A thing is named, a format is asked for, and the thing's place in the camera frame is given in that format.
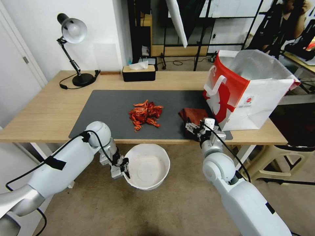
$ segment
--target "wooden tabletop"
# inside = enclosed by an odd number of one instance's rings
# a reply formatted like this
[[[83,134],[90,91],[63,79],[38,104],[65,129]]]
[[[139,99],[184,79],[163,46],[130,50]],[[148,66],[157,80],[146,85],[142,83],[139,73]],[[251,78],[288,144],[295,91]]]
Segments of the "wooden tabletop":
[[[155,81],[124,82],[122,75],[99,75],[84,88],[65,90],[59,81],[74,74],[60,71],[31,102],[2,130],[0,142],[64,143],[78,119],[91,92],[95,89],[121,90],[203,90],[207,72],[157,71]],[[64,84],[73,88],[71,79]],[[233,139],[227,144],[283,145],[286,139],[270,119],[256,130],[232,131]],[[115,139],[117,143],[184,144],[192,140]]]
[[[302,66],[303,68],[309,70],[312,73],[315,73],[315,66],[309,66],[308,64],[305,64],[303,61],[301,61],[300,59],[298,59],[296,57],[296,55],[290,53],[290,52],[284,52],[283,54],[284,57],[290,59],[291,61],[299,64],[300,66]]]

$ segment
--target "tissue box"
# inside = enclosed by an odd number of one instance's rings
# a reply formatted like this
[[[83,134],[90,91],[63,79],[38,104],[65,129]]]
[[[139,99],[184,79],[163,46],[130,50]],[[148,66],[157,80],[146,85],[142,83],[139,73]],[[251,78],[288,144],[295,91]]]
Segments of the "tissue box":
[[[153,81],[155,80],[155,67],[149,65],[147,69],[132,70],[129,66],[124,66],[122,76],[125,82]]]

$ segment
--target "robotic arm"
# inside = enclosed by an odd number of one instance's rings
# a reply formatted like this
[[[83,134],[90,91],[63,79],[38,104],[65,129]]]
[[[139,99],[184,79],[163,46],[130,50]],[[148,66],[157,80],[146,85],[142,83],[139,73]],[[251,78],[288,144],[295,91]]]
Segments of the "robotic arm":
[[[100,152],[102,165],[111,165],[113,178],[124,173],[129,177],[128,159],[119,154],[108,126],[95,121],[86,130],[90,131],[78,135],[48,157],[49,162],[42,163],[26,185],[0,194],[0,236],[17,235],[20,230],[19,224],[7,212],[17,216],[33,212],[47,197],[64,190],[91,163],[97,152]]]
[[[235,170],[234,162],[222,151],[225,134],[214,129],[214,120],[206,118],[200,126],[188,122],[204,156],[203,173],[221,195],[222,203],[243,236],[291,235],[290,230],[254,185]],[[0,236],[16,236],[19,224],[7,213],[24,216],[36,210],[44,200],[64,190],[100,152],[100,163],[111,166],[113,178],[129,176],[128,159],[119,154],[108,126],[95,121],[82,134],[67,142],[42,163],[30,181],[12,192],[0,194]]]
[[[243,236],[292,235],[280,216],[258,189],[235,170],[233,160],[222,151],[222,142],[206,126],[216,130],[225,140],[225,133],[214,127],[214,119],[205,118],[200,126],[186,123],[186,129],[200,142],[204,161],[203,173],[221,195],[221,201]]]

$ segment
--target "red and white bag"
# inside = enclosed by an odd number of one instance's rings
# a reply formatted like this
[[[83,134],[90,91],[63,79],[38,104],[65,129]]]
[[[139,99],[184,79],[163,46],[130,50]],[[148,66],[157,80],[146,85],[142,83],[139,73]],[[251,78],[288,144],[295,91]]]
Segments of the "red and white bag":
[[[258,50],[220,50],[207,75],[204,97],[222,130],[259,129],[299,80]]]

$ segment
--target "gray desk mat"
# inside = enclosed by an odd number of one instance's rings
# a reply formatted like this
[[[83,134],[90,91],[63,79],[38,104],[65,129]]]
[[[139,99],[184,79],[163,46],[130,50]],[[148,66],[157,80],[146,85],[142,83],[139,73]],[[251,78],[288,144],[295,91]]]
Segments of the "gray desk mat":
[[[128,112],[134,108],[133,104],[146,99],[164,106],[157,121],[161,126],[144,124],[135,133]],[[69,138],[83,132],[89,123],[102,121],[111,129],[114,139],[187,139],[183,120],[178,115],[183,108],[203,108],[213,117],[200,90],[93,90]],[[227,140],[233,139],[230,131],[225,133]]]

